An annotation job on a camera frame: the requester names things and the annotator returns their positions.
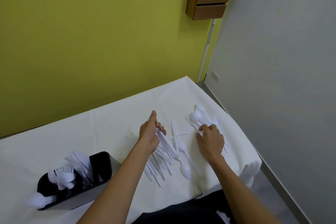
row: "black pants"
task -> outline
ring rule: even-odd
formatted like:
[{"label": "black pants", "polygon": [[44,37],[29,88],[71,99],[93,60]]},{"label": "black pants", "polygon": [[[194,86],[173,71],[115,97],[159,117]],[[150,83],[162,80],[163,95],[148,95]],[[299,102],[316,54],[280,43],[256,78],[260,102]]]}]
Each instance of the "black pants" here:
[{"label": "black pants", "polygon": [[230,218],[231,224],[236,224],[229,204],[222,190],[215,191],[200,199],[191,199],[178,205],[171,205],[153,213],[142,213],[133,224],[142,223],[211,223],[223,224],[216,213],[220,211]]}]

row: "white tablecloth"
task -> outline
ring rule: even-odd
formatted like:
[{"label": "white tablecloth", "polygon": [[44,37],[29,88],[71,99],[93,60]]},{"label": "white tablecloth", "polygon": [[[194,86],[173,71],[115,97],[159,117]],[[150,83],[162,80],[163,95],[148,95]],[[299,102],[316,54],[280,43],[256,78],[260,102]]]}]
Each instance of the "white tablecloth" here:
[{"label": "white tablecloth", "polygon": [[[140,125],[148,119],[152,110],[156,110],[157,119],[171,136],[171,118],[178,122],[179,129],[186,128],[189,124],[185,116],[194,110],[196,104],[202,104],[210,116],[220,117],[229,142],[229,152],[223,155],[232,170],[245,183],[250,183],[261,164],[250,141],[225,111],[188,77],[184,77],[0,140],[0,223],[75,223],[90,203],[72,211],[34,211],[19,220],[25,213],[22,202],[36,192],[38,180],[55,161],[72,150],[80,150],[88,155],[107,151],[122,162],[131,149],[125,137],[131,133],[138,134]],[[186,142],[193,158],[199,158],[195,133],[179,139]],[[186,180],[179,168],[179,162],[173,164],[173,175],[167,175],[161,188],[143,173],[127,223],[134,221],[142,212],[156,211],[202,194],[199,180]]]}]

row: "cutlery holder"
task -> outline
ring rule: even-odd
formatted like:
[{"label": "cutlery holder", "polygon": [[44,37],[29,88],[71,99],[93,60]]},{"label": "cutlery holder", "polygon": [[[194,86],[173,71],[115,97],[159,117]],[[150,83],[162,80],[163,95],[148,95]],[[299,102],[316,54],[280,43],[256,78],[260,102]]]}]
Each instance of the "cutlery holder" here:
[{"label": "cutlery holder", "polygon": [[57,199],[39,210],[72,210],[96,199],[116,173],[120,163],[106,151],[90,156],[90,162],[93,171],[93,184],[86,189],[83,189],[83,179],[76,170],[74,170],[76,184],[72,189],[58,190],[57,185],[49,181],[48,173],[44,174],[37,184],[37,192],[45,197],[56,195]]}]

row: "person's left arm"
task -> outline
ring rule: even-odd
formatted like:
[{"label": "person's left arm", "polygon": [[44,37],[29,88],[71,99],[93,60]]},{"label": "person's left arm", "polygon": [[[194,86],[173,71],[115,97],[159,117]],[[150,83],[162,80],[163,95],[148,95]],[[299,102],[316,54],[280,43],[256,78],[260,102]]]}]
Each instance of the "person's left arm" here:
[{"label": "person's left arm", "polygon": [[139,139],[117,173],[77,224],[126,222],[142,172],[149,156],[159,145],[155,136],[156,128],[166,135],[166,131],[156,120],[156,112],[153,111],[149,120],[140,127]]}]

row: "gray wall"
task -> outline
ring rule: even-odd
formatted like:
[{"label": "gray wall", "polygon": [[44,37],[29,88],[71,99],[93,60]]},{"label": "gray wall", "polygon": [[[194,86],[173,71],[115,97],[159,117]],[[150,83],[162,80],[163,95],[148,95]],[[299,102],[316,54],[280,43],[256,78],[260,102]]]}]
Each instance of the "gray wall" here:
[{"label": "gray wall", "polygon": [[336,223],[336,0],[228,4],[205,83],[310,221]]}]

